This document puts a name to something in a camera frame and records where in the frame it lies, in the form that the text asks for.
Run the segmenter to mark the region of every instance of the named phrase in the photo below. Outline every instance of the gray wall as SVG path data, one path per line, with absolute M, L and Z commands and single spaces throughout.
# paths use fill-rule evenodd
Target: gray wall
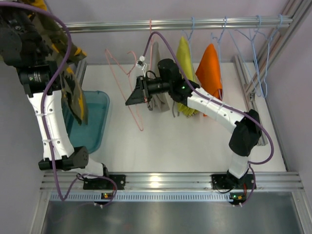
M 312 14 L 270 70 L 268 85 L 287 165 L 300 173 L 312 204 Z
M 277 16 L 287 0 L 47 0 L 51 10 L 64 22 L 112 22 L 131 20 L 173 20 L 203 19 L 247 16 Z M 173 50 L 176 51 L 181 31 L 161 31 Z M 220 35 L 220 30 L 196 30 L 192 37 L 192 55 L 199 62 L 204 50 L 210 43 L 210 33 Z M 238 32 L 233 32 L 237 44 L 246 58 L 251 59 L 250 43 Z M 88 53 L 88 62 L 107 63 L 104 56 L 108 48 L 121 63 L 133 63 L 133 57 L 126 53 L 135 51 L 137 56 L 143 53 L 149 32 L 123 33 L 87 33 L 73 34 L 74 42 Z M 256 39 L 256 48 L 264 42 L 262 36 Z M 159 43 L 162 58 L 171 55 L 164 43 Z M 222 60 L 229 61 L 236 48 L 226 32 L 222 39 Z
M 38 201 L 43 147 L 16 70 L 0 62 L 0 71 L 0 232 L 23 234 L 30 230 Z

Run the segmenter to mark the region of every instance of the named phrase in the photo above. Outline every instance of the purple hose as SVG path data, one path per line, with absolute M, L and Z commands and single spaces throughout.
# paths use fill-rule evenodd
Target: purple hose
M 61 64 L 59 65 L 57 71 L 54 73 L 54 75 L 52 76 L 51 80 L 49 81 L 49 83 L 47 84 L 46 88 L 43 91 L 43 95 L 42 95 L 42 99 L 41 99 L 41 103 L 40 103 L 40 110 L 41 110 L 41 113 L 44 114 L 44 101 L 45 101 L 45 98 L 47 96 L 48 90 L 51 88 L 53 82 L 56 80 L 56 78 L 58 77 L 58 75 L 62 71 L 62 69 L 63 69 L 64 65 L 66 64 L 67 59 L 68 59 L 68 57 L 70 55 L 70 51 L 71 51 L 71 48 L 72 48 L 72 38 L 71 38 L 70 32 L 69 32 L 68 28 L 66 27 L 66 25 L 58 17 L 52 15 L 51 13 L 49 13 L 49 12 L 47 12 L 45 10 L 40 9 L 40 8 L 37 8 L 37 7 L 34 7 L 34 6 L 30 6 L 30 5 L 27 5 L 27 4 L 18 3 L 18 2 L 6 2 L 6 1 L 0 1 L 0 7 L 16 7 L 16 8 L 21 8 L 21 9 L 25 9 L 25 10 L 29 10 L 29 11 L 33 11 L 33 12 L 37 12 L 37 13 L 46 15 L 46 16 L 52 18 L 53 20 L 55 20 L 57 23 L 59 23 L 62 26 L 63 30 L 67 34 L 68 45 L 67 45 L 67 50 L 66 50 L 65 56 L 63 58 L 63 61 L 61 62 Z M 47 135 L 47 139 L 51 140 L 51 135 L 50 135 L 50 132 L 49 132 L 49 128 L 48 128 L 45 116 L 42 116 L 42 122 L 43 122 L 45 133 Z M 69 186 L 68 191 L 67 191 L 65 197 L 63 197 L 61 189 L 60 189 L 60 186 L 59 186 L 59 179 L 58 179 L 58 174 L 57 174 L 56 164 L 55 164 L 55 155 L 54 155 L 54 150 L 53 150 L 53 144 L 52 144 L 51 141 L 49 141 L 49 146 L 50 146 L 51 157 L 52 157 L 52 170 L 53 170 L 55 186 L 57 188 L 57 192 L 58 192 L 58 195 L 59 195 L 60 199 L 62 201 L 65 201 L 66 198 L 68 197 L 69 193 L 70 193 L 70 190 L 72 189 L 73 184 L 78 180 L 78 178 L 80 178 L 82 176 L 86 176 L 87 174 L 83 174 L 83 175 L 75 178 L 73 180 L 73 182 L 71 183 L 71 185 Z M 112 199 L 107 204 L 105 204 L 105 206 L 110 204 L 112 202 L 112 200 L 115 198 L 116 192 L 117 192 L 117 185 L 115 184 L 115 182 L 112 181 L 110 178 L 107 178 L 107 177 L 104 177 L 104 176 L 97 176 L 97 175 L 88 175 L 88 176 L 97 177 L 97 178 L 103 178 L 103 179 L 108 180 L 111 183 L 113 183 L 116 191 L 115 191 Z
M 184 73 L 184 71 L 183 71 L 183 69 L 182 69 L 182 67 L 181 67 L 181 65 L 180 65 L 180 63 L 179 63 L 179 61 L 178 61 L 177 58 L 176 58 L 175 53 L 173 52 L 172 48 L 170 47 L 168 41 L 164 38 L 164 36 L 163 36 L 160 32 L 154 31 L 154 32 L 152 32 L 152 33 L 150 34 L 150 37 L 148 38 L 148 41 L 147 41 L 147 44 L 146 44 L 146 47 L 145 47 L 143 56 L 146 55 L 146 52 L 147 52 L 148 46 L 149 46 L 149 44 L 150 44 L 151 38 L 152 38 L 152 36 L 153 36 L 154 34 L 159 35 L 159 36 L 161 37 L 161 39 L 164 41 L 164 43 L 165 43 L 166 46 L 168 47 L 168 49 L 169 49 L 169 51 L 170 51 L 172 57 L 174 58 L 175 63 L 177 64 L 177 66 L 178 66 L 178 68 L 179 68 L 181 74 L 183 75 L 183 77 L 186 77 L 186 75 L 185 75 L 185 73 Z M 210 101 L 210 98 L 208 98 L 207 96 L 202 95 L 201 93 L 199 93 L 198 91 L 196 91 L 195 88 L 191 85 L 191 83 L 189 82 L 188 79 L 185 79 L 185 81 L 186 81 L 186 83 L 189 85 L 189 87 L 190 87 L 196 94 L 198 94 L 198 95 L 201 96 L 202 98 L 204 98 L 204 99 Z M 211 101 L 214 102 L 215 104 L 221 105 L 221 103 L 219 103 L 219 102 L 217 102 L 217 101 L 215 101 L 215 100 L 213 100 L 213 99 L 212 99 Z M 271 158 L 273 157 L 273 154 L 274 154 L 274 145 L 273 145 L 272 138 L 270 137 L 270 135 L 269 135 L 269 133 L 267 132 L 267 130 L 265 130 L 265 128 L 264 128 L 257 120 L 255 120 L 254 118 L 250 117 L 248 114 L 246 114 L 246 113 L 244 113 L 244 112 L 242 112 L 242 111 L 240 111 L 240 110 L 238 110 L 238 109 L 236 109 L 236 108 L 233 108 L 233 107 L 231 107 L 231 106 L 228 106 L 228 105 L 223 105 L 223 107 L 227 108 L 227 109 L 230 110 L 230 111 L 237 112 L 237 113 L 243 115 L 244 117 L 250 119 L 250 120 L 251 120 L 252 122 L 254 122 L 254 123 L 262 130 L 262 132 L 264 132 L 264 134 L 268 137 L 268 140 L 269 140 L 269 143 L 270 143 L 270 146 L 271 146 L 271 153 L 270 153 L 269 157 L 268 157 L 266 160 L 262 161 L 262 162 L 251 162 L 251 161 L 248 161 L 248 162 L 249 162 L 250 164 L 260 165 L 260 164 L 264 164 L 264 163 L 267 163 L 268 161 L 270 161 Z

